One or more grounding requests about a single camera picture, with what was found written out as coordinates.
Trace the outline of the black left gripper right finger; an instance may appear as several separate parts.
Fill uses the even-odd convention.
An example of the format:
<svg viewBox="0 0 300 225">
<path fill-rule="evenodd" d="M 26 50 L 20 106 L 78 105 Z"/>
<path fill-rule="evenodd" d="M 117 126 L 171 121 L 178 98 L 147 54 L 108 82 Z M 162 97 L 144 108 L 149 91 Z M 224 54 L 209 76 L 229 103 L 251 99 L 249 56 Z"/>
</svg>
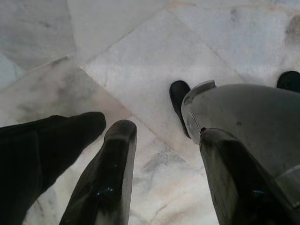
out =
<svg viewBox="0 0 300 225">
<path fill-rule="evenodd" d="M 293 224 L 282 191 L 240 140 L 221 129 L 203 128 L 200 153 L 219 224 Z"/>
</svg>

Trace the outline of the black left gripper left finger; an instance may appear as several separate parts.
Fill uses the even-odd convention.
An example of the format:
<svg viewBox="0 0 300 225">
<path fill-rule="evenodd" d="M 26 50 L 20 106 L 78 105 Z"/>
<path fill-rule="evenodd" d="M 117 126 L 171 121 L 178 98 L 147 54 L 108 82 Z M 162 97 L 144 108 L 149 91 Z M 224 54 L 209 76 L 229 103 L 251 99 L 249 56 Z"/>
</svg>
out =
<svg viewBox="0 0 300 225">
<path fill-rule="evenodd" d="M 81 174 L 61 225 L 126 225 L 129 221 L 137 127 L 115 122 Z"/>
</svg>

